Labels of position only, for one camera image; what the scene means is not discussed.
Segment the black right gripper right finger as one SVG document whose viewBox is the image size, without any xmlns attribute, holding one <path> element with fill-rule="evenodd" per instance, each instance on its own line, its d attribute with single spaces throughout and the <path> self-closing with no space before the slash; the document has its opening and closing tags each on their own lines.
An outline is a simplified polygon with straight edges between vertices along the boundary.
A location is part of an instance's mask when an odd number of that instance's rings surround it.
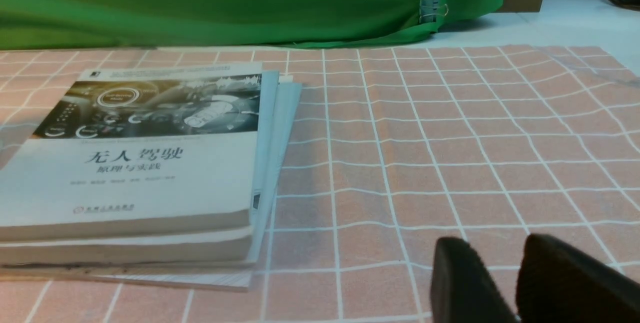
<svg viewBox="0 0 640 323">
<path fill-rule="evenodd" d="M 526 238 L 516 284 L 523 323 L 637 323 L 640 285 L 550 234 Z"/>
</svg>

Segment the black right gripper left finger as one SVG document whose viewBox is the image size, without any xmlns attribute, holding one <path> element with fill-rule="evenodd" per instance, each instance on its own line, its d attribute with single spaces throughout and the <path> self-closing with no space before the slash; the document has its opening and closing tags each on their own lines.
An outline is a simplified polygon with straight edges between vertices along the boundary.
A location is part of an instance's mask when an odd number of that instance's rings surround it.
<svg viewBox="0 0 640 323">
<path fill-rule="evenodd" d="M 430 307 L 434 323 L 516 323 L 478 253 L 464 239 L 438 238 Z"/>
</svg>

